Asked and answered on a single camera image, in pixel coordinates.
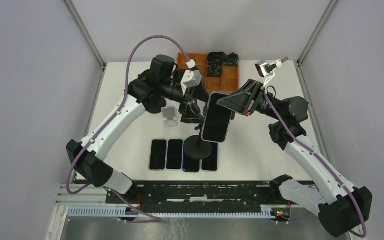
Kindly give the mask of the white folding phone stand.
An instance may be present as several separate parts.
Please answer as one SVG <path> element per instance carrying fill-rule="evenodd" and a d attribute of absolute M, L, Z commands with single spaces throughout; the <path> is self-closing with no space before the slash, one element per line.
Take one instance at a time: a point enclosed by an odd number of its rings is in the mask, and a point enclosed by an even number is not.
<path fill-rule="evenodd" d="M 177 127 L 179 124 L 178 111 L 174 106 L 166 106 L 161 108 L 163 116 L 163 125 L 166 128 Z"/>

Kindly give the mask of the phone with pale case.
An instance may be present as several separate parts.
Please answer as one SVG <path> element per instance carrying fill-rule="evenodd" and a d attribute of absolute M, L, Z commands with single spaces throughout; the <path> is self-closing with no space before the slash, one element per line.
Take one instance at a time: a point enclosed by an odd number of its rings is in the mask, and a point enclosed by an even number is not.
<path fill-rule="evenodd" d="M 227 138 L 232 111 L 217 104 L 218 100 L 229 96 L 227 93 L 212 92 L 206 104 L 207 113 L 204 119 L 201 138 L 205 142 L 224 143 Z"/>

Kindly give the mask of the phone with clear case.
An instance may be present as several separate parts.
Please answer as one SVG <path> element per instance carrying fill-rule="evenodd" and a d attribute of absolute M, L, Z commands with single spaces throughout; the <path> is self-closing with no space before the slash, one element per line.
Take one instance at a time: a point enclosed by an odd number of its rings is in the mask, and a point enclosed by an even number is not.
<path fill-rule="evenodd" d="M 151 142 L 149 169 L 162 171 L 166 168 L 167 140 L 154 139 Z"/>

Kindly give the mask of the phone with blue case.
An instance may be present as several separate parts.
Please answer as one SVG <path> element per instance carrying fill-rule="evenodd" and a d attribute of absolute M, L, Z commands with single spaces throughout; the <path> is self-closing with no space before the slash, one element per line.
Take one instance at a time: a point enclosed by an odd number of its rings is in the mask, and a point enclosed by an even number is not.
<path fill-rule="evenodd" d="M 166 168 L 180 170 L 183 163 L 183 140 L 170 139 L 167 145 Z"/>

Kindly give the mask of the black phone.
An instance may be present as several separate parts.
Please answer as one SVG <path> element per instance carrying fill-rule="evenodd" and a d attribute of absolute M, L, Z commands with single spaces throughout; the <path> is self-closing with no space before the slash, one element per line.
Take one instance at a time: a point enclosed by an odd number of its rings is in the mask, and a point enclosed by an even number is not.
<path fill-rule="evenodd" d="M 185 173 L 198 173 L 201 168 L 201 161 L 187 155 L 183 156 L 182 170 Z"/>

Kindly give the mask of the phone with white case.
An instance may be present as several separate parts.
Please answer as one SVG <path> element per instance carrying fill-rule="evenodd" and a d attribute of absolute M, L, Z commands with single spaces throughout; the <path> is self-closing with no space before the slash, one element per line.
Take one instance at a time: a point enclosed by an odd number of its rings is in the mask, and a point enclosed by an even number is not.
<path fill-rule="evenodd" d="M 219 166 L 219 144 L 211 143 L 211 154 L 201 161 L 201 170 L 205 172 L 216 172 Z"/>

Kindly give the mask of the black round phone stand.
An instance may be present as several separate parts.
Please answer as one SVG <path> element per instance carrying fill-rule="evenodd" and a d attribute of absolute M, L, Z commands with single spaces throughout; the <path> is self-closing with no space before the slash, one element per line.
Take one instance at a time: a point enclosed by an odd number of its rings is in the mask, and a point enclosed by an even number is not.
<path fill-rule="evenodd" d="M 167 106 L 167 101 L 165 98 L 159 96 L 147 99 L 143 105 L 148 113 L 159 114 L 162 112 L 162 108 Z"/>

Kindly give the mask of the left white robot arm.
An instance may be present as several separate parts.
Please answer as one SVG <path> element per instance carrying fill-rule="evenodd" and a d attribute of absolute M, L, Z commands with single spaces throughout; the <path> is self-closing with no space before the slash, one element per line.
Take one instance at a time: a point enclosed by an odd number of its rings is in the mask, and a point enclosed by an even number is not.
<path fill-rule="evenodd" d="M 66 150 L 70 160 L 66 187 L 70 186 L 73 171 L 81 174 L 96 188 L 108 187 L 118 192 L 125 204 L 133 203 L 137 198 L 134 181 L 122 172 L 104 162 L 114 144 L 139 117 L 146 112 L 146 105 L 155 105 L 159 100 L 171 99 L 181 104 L 187 103 L 194 87 L 201 85 L 202 74 L 195 60 L 188 58 L 181 87 L 172 86 L 171 76 L 173 58 L 157 55 L 150 68 L 138 75 L 133 81 L 127 81 L 120 101 L 110 114 L 81 141 L 70 140 Z"/>

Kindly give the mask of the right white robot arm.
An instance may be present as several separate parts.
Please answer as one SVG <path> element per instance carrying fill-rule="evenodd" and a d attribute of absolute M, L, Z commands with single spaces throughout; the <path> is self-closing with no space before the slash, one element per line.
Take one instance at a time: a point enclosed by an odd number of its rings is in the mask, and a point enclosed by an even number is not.
<path fill-rule="evenodd" d="M 289 175 L 270 182 L 269 199 L 275 204 L 291 201 L 315 215 L 333 237 L 346 233 L 361 239 L 368 234 L 373 195 L 357 187 L 319 152 L 302 122 L 309 118 L 309 104 L 301 96 L 278 99 L 261 82 L 249 79 L 237 91 L 222 96 L 218 107 L 249 117 L 259 113 L 276 120 L 268 126 L 271 140 L 292 157 L 314 182 L 312 189 Z"/>

